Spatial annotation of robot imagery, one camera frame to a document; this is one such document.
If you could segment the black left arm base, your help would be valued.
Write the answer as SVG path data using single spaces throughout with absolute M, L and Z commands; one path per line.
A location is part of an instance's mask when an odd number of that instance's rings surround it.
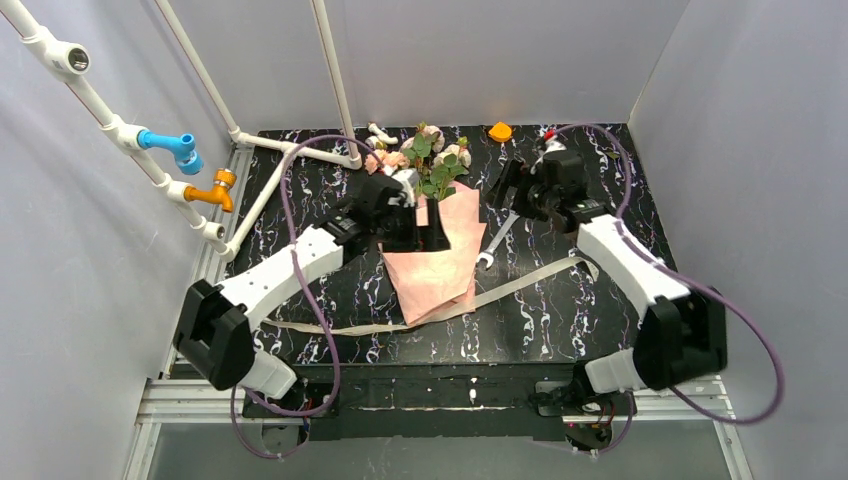
M 340 413 L 342 386 L 342 381 L 335 382 L 332 379 L 297 380 L 281 399 L 272 399 L 258 391 L 240 387 L 244 393 L 241 413 L 245 418 L 305 419 L 302 415 L 283 415 L 281 411 L 303 412 L 320 409 L 320 412 L 313 412 L 309 418 L 335 418 Z

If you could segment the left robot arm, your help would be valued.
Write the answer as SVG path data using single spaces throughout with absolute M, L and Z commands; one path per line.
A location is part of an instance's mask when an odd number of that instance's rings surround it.
M 253 346 L 254 331 L 270 313 L 372 244 L 387 253 L 449 249 L 437 200 L 419 204 L 414 182 L 412 174 L 370 176 L 260 264 L 217 284 L 196 281 L 182 304 L 174 348 L 218 391 L 240 386 L 272 399 L 285 396 L 294 370 Z

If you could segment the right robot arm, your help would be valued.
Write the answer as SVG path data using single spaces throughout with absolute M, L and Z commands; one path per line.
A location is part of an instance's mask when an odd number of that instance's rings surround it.
M 535 164 L 508 161 L 485 200 L 500 207 L 507 198 L 518 216 L 550 221 L 573 235 L 642 322 L 633 346 L 579 363 L 567 386 L 537 399 L 582 405 L 613 392 L 666 389 L 726 367 L 724 307 L 662 272 L 661 262 L 638 245 L 612 207 L 589 196 L 580 155 L 556 150 Z

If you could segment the fake pink rose stem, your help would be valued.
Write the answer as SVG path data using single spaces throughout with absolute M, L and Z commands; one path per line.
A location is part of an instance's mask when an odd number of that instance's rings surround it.
M 399 170 L 409 168 L 410 159 L 401 151 L 376 149 L 367 155 L 363 166 L 368 174 L 380 171 L 391 176 Z

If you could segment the fake cream rose stem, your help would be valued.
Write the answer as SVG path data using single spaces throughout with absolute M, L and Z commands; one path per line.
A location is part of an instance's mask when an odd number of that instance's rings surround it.
M 417 193 L 439 201 L 453 195 L 457 190 L 453 182 L 459 176 L 469 173 L 471 154 L 468 145 L 468 138 L 462 136 L 432 159 L 417 160 L 416 167 L 420 175 Z

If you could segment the pink wrapping paper sheet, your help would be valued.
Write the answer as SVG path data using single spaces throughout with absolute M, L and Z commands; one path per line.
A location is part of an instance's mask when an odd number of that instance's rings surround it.
M 406 325 L 447 320 L 476 310 L 476 261 L 487 225 L 480 192 L 451 184 L 455 193 L 439 202 L 451 248 L 439 252 L 384 253 Z

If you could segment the fake white rose stem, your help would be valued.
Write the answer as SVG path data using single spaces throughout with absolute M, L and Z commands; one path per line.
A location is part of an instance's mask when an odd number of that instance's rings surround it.
M 435 155 L 444 149 L 445 142 L 444 134 L 438 126 L 421 122 L 415 134 L 402 143 L 400 152 L 408 159 L 411 167 L 423 171 Z

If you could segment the beige printed ribbon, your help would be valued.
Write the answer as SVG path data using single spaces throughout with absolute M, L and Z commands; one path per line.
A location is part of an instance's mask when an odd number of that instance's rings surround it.
M 586 266 L 588 274 L 593 280 L 598 277 L 599 269 L 589 260 L 580 256 L 565 257 L 481 294 L 476 292 L 474 268 L 471 268 L 468 274 L 454 276 L 448 281 L 446 279 L 437 280 L 433 268 L 421 267 L 414 271 L 402 273 L 400 285 L 396 288 L 399 301 L 403 299 L 402 294 L 404 292 L 411 295 L 409 302 L 411 317 L 409 321 L 398 324 L 362 323 L 343 328 L 332 327 L 330 333 L 334 336 L 365 336 L 407 331 L 427 323 L 449 320 L 473 312 L 482 306 L 510 296 L 518 290 L 580 264 Z

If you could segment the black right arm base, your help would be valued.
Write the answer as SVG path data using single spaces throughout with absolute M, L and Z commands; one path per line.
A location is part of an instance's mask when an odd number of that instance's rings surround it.
M 571 413 L 595 416 L 586 424 L 569 424 L 566 440 L 572 452 L 598 457 L 622 442 L 637 408 L 632 392 L 597 393 L 591 386 L 586 364 L 587 361 L 580 361 L 573 366 L 568 383 L 537 382 L 528 401 L 541 417 Z

